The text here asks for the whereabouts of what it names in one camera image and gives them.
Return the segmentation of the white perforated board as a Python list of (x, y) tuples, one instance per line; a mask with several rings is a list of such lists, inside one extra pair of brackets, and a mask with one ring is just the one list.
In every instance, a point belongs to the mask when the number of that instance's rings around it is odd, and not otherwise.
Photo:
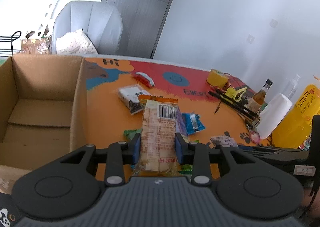
[(41, 20), (40, 29), (38, 35), (40, 37), (49, 37), (53, 29), (53, 14), (56, 10), (56, 7), (59, 3), (59, 0), (49, 0), (49, 5), (44, 12), (44, 16)]

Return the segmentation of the green snack packet left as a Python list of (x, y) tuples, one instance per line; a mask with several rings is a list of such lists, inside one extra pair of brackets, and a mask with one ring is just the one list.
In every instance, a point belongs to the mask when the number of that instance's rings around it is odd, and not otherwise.
[(124, 131), (124, 136), (127, 141), (131, 141), (137, 133), (140, 134), (141, 132), (141, 129), (127, 129)]

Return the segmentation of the green candy packet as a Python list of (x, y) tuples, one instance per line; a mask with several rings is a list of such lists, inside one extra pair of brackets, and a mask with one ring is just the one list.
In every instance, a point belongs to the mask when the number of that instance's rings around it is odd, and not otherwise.
[(192, 175), (193, 165), (181, 165), (181, 168), (178, 172), (181, 175)]

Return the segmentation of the white paper towel roll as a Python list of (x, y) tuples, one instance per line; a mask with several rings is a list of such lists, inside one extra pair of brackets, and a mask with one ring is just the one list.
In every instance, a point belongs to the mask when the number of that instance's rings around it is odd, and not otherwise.
[(259, 115), (257, 133), (260, 139), (266, 139), (274, 131), (291, 107), (292, 102), (281, 93), (272, 98)]

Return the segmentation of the white dotted pillow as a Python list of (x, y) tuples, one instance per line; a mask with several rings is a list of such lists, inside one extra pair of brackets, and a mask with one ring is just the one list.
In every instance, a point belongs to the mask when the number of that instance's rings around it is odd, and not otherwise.
[(57, 38), (55, 47), (58, 55), (90, 55), (98, 53), (83, 29), (68, 32), (64, 36)]

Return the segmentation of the pink fluffy keychain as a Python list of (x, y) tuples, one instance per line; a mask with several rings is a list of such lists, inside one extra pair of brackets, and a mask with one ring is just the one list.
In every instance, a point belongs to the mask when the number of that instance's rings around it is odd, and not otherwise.
[(249, 133), (249, 137), (251, 139), (251, 142), (255, 145), (259, 145), (260, 144), (260, 135), (255, 132), (255, 131), (251, 131)]

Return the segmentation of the black shoe rack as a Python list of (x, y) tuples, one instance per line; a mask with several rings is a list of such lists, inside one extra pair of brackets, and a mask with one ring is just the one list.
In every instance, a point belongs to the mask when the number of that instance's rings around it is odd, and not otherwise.
[(0, 54), (1, 57), (9, 57), (12, 56), (15, 53), (19, 53), (20, 49), (14, 48), (14, 42), (17, 40), (20, 40), (21, 38), (21, 31), (16, 31), (10, 36), (0, 36), (0, 43), (1, 43), (1, 49)]

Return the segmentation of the red white small snack packet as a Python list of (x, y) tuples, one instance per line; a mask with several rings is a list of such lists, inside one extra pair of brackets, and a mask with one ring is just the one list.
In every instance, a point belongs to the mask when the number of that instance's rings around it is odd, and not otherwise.
[(155, 86), (153, 79), (144, 72), (136, 72), (133, 77), (148, 88), (153, 88)]

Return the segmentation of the clear spray bottle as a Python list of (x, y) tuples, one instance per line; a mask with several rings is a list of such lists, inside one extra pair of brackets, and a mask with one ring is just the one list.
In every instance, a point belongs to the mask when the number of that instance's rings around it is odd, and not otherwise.
[(289, 100), (292, 100), (297, 90), (299, 79), (300, 79), (300, 76), (296, 74), (295, 77), (288, 82), (288, 84), (285, 86), (281, 94), (286, 96)]

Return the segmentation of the long beige cracker packet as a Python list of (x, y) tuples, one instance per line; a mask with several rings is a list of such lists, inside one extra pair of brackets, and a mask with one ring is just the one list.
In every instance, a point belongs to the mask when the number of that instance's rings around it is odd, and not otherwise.
[(140, 95), (143, 107), (139, 161), (133, 171), (141, 177), (178, 176), (175, 153), (176, 113), (178, 100)]

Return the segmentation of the black white sesame cake packet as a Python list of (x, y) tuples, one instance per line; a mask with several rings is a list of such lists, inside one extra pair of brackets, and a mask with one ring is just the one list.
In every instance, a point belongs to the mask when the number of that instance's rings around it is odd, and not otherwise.
[(142, 106), (138, 98), (140, 95), (150, 95), (150, 93), (138, 84), (118, 89), (118, 96), (129, 109), (131, 115), (139, 113), (142, 110)]

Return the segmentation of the large yellow juice bottle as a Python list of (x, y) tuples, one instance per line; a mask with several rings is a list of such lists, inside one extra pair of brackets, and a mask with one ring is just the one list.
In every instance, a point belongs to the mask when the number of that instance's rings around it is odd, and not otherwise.
[(282, 122), (272, 132), (272, 141), (276, 147), (299, 148), (310, 136), (312, 118), (319, 114), (319, 77), (313, 77), (313, 83), (307, 85), (287, 113)]

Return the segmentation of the blue snack packet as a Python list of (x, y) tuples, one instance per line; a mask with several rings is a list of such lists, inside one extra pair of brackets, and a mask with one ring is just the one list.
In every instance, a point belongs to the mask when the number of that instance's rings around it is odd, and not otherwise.
[(206, 127), (200, 121), (199, 114), (182, 113), (182, 118), (185, 124), (187, 135), (192, 135), (206, 129)]

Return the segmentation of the brown glass sauce bottle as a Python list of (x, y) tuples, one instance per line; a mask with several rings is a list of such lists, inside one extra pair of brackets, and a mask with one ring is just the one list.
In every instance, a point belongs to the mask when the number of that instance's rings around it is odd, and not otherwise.
[(265, 96), (273, 82), (267, 79), (264, 86), (259, 92), (256, 92), (253, 97), (248, 101), (247, 108), (253, 113), (257, 113), (261, 106), (264, 104)]

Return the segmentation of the brown cardboard box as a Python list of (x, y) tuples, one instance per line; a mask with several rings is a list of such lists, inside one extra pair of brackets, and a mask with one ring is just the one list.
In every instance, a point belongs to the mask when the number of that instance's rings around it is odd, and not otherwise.
[(86, 142), (83, 57), (19, 53), (2, 63), (1, 193)]

